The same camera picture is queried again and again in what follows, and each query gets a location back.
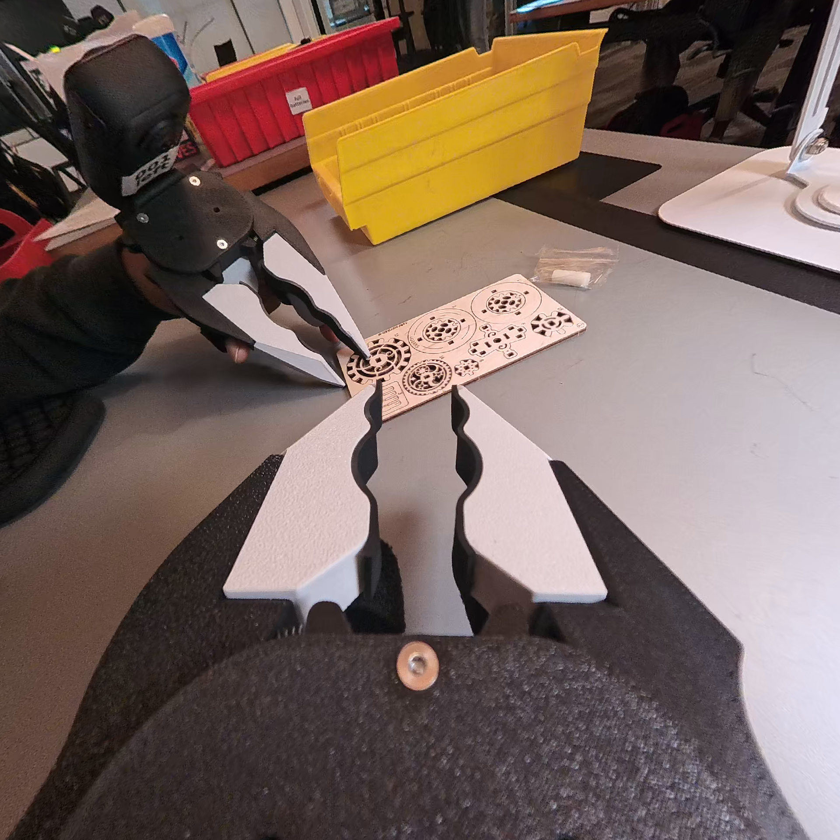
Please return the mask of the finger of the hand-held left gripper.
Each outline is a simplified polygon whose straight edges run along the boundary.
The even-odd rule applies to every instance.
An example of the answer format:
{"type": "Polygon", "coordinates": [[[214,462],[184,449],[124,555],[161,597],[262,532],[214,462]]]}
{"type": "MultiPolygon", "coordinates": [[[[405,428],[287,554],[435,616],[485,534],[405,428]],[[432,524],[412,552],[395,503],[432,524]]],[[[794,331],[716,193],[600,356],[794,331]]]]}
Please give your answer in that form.
{"type": "Polygon", "coordinates": [[[285,295],[301,317],[329,328],[353,352],[363,354],[363,337],[329,277],[278,233],[263,244],[266,283],[285,295]]]}
{"type": "Polygon", "coordinates": [[[304,345],[293,331],[272,320],[258,294],[256,270],[246,258],[226,268],[223,281],[203,299],[250,341],[252,361],[284,365],[321,383],[344,387],[343,378],[330,362],[304,345]]]}

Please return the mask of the person's left forearm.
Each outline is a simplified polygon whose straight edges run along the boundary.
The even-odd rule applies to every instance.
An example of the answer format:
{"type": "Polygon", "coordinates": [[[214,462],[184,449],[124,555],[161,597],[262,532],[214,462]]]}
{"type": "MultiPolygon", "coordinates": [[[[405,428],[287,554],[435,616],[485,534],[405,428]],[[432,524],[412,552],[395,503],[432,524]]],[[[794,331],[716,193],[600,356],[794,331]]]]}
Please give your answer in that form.
{"type": "Polygon", "coordinates": [[[117,239],[2,282],[2,525],[52,496],[88,451],[105,413],[91,390],[182,316],[148,268],[117,239]]]}

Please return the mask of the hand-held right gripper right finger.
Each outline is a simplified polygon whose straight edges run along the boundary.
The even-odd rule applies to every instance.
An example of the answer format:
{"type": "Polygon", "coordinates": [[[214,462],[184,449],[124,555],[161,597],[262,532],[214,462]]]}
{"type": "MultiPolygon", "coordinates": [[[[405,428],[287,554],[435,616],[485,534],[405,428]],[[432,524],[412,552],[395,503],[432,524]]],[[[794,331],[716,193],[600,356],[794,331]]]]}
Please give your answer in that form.
{"type": "Polygon", "coordinates": [[[607,589],[539,446],[464,386],[451,392],[456,471],[453,574],[469,623],[518,606],[592,604],[607,589]]]}

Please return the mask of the white document stand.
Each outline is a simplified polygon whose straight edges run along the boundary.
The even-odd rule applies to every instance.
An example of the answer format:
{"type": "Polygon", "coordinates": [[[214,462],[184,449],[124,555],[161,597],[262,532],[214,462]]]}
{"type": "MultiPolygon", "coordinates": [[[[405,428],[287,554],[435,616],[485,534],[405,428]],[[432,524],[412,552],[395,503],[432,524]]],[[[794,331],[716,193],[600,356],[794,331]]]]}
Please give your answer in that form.
{"type": "Polygon", "coordinates": [[[839,150],[823,123],[839,67],[833,3],[792,146],[766,150],[658,209],[658,218],[735,245],[839,271],[839,150]]]}

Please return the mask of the small clear plastic bag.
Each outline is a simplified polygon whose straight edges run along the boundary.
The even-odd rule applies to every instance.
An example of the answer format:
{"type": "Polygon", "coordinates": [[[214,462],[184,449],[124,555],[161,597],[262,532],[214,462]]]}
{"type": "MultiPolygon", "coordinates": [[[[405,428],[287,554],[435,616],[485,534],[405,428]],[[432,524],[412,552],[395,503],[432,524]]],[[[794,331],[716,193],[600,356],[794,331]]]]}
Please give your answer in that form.
{"type": "Polygon", "coordinates": [[[545,286],[592,289],[602,283],[618,261],[618,246],[554,248],[543,246],[531,280],[545,286]]]}

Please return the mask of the red plastic bin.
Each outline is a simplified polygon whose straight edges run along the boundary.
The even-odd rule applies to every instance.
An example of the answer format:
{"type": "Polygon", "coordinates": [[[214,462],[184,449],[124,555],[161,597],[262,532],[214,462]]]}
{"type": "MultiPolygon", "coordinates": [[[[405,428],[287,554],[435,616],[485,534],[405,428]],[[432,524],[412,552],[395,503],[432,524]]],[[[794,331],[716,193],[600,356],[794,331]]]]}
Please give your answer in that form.
{"type": "Polygon", "coordinates": [[[283,45],[207,75],[190,118],[221,167],[305,134],[303,115],[397,75],[398,17],[283,45]]]}

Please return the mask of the yellow plastic bin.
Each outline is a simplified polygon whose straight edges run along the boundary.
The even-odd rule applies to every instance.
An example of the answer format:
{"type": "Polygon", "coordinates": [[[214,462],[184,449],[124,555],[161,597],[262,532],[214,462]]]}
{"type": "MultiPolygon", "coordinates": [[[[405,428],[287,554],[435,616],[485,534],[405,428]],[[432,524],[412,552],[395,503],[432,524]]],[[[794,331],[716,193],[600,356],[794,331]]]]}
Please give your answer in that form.
{"type": "Polygon", "coordinates": [[[306,113],[326,200],[379,245],[574,161],[605,34],[496,38],[306,113]]]}

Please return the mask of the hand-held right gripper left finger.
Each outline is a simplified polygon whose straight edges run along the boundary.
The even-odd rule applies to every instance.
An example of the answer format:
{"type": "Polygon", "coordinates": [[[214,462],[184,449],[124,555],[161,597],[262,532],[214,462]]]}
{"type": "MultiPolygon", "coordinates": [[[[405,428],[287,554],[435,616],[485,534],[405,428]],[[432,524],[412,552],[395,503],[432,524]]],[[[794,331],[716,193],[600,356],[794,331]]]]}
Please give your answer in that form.
{"type": "Polygon", "coordinates": [[[283,454],[234,566],[229,599],[347,608],[373,596],[382,572],[376,501],[382,383],[367,385],[283,454]]]}

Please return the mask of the person's left hand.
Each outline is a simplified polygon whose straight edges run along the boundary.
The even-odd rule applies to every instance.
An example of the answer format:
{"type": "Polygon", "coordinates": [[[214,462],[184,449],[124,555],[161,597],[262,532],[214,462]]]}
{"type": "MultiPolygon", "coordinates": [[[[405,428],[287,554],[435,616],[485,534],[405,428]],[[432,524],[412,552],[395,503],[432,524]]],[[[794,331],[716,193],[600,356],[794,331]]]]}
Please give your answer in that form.
{"type": "MultiPolygon", "coordinates": [[[[118,239],[118,246],[122,267],[141,296],[165,316],[172,319],[186,319],[184,312],[153,282],[150,276],[150,261],[139,250],[124,244],[121,238],[118,239]]],[[[205,328],[200,328],[200,331],[207,341],[216,349],[225,352],[235,363],[243,364],[248,360],[250,346],[247,343],[219,332],[207,331],[205,328]]]]}

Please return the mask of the wooden gear parts sheet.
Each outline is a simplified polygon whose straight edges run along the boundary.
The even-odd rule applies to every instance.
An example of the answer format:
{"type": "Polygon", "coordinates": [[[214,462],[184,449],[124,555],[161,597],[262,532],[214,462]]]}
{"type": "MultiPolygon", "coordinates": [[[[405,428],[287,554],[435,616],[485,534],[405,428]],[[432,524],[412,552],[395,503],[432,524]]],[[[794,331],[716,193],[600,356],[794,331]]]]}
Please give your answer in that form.
{"type": "Polygon", "coordinates": [[[382,418],[400,416],[586,330],[530,280],[513,275],[377,333],[369,356],[342,349],[350,396],[382,384],[382,418]]]}

